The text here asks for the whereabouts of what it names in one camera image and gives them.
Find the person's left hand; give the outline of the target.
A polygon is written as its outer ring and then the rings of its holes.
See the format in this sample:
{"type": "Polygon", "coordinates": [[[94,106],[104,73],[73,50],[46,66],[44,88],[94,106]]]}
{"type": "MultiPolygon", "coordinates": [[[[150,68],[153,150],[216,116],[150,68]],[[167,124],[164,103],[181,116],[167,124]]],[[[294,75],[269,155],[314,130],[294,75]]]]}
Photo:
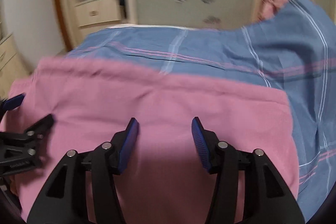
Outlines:
{"type": "Polygon", "coordinates": [[[9,177],[9,182],[10,182],[10,190],[11,190],[11,192],[18,197],[19,194],[18,194],[16,182],[15,182],[15,176],[10,176],[9,177]]]}

